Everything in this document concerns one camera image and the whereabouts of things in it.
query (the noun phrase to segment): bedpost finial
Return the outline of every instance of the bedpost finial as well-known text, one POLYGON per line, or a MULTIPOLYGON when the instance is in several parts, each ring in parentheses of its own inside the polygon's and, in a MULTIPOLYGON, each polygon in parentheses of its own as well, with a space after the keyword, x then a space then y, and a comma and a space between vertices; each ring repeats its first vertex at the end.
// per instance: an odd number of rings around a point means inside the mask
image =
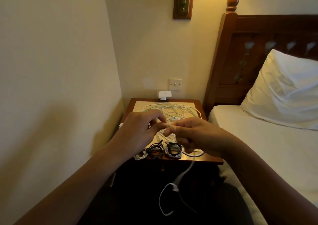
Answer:
POLYGON ((226 11, 235 11, 236 10, 236 6, 238 5, 239 0, 227 0, 226 2, 226 11))

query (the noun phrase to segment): wooden headboard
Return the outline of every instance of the wooden headboard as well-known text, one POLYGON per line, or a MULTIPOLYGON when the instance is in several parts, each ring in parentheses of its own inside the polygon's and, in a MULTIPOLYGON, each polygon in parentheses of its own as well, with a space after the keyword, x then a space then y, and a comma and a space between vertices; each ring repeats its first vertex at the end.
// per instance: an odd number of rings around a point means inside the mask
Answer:
POLYGON ((203 108, 240 105, 268 53, 318 60, 318 15, 237 15, 239 0, 222 15, 203 108))

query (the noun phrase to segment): forearm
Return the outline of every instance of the forearm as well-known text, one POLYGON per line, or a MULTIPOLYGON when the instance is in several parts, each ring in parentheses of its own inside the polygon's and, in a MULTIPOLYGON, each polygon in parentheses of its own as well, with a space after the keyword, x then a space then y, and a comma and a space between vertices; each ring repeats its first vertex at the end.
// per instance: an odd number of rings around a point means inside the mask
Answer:
POLYGON ((224 159, 269 224, 318 224, 318 209, 241 140, 225 152, 224 159))
POLYGON ((26 213, 16 225, 76 224, 107 178, 124 162, 107 145, 26 213))

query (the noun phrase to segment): left hand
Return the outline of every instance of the left hand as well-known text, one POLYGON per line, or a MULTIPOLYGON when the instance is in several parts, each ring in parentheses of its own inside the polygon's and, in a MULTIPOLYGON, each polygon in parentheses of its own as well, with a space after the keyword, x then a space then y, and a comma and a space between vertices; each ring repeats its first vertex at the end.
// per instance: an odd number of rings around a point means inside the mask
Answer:
POLYGON ((156 109, 131 112, 107 147, 125 162, 151 143, 157 132, 167 127, 166 123, 164 114, 156 109))

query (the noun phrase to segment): white power adapter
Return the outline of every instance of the white power adapter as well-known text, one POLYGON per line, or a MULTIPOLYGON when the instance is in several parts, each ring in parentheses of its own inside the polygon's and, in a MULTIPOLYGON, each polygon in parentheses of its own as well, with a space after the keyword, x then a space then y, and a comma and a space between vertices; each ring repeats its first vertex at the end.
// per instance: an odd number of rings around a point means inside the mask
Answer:
POLYGON ((160 100, 166 100, 167 98, 170 98, 171 95, 171 91, 159 91, 157 92, 158 98, 160 98, 160 100))

